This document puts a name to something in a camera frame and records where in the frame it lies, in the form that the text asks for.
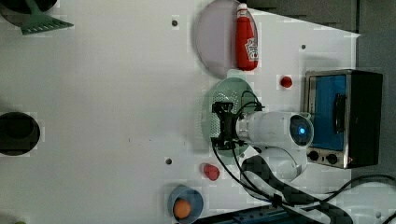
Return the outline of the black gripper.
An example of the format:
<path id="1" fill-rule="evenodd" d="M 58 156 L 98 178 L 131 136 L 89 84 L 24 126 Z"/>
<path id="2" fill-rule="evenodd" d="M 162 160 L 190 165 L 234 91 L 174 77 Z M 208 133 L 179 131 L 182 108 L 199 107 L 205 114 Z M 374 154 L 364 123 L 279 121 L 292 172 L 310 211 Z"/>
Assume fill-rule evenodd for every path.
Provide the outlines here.
<path id="1" fill-rule="evenodd" d="M 215 102 L 212 105 L 212 112 L 219 118 L 219 135 L 211 138 L 212 147 L 215 150 L 234 150 L 245 144 L 236 133 L 236 122 L 241 118 L 241 111 L 233 113 L 233 103 Z"/>

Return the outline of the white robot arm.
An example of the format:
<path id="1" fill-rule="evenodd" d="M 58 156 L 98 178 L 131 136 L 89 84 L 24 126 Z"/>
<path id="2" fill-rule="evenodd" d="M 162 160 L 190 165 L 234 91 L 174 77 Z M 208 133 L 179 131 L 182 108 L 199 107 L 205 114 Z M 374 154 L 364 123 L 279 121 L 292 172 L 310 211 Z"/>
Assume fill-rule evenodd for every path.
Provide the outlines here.
<path id="1" fill-rule="evenodd" d="M 233 179 L 250 196 L 268 200 L 295 217 L 318 224 L 395 224 L 395 179 L 359 185 L 346 182 L 332 193 L 315 193 L 293 181 L 307 168 L 306 150 L 314 128 L 304 113 L 264 112 L 249 102 L 251 112 L 233 103 L 215 102 L 211 112 L 219 118 L 219 135 L 211 139 L 215 153 L 253 147 L 257 153 L 235 164 Z"/>

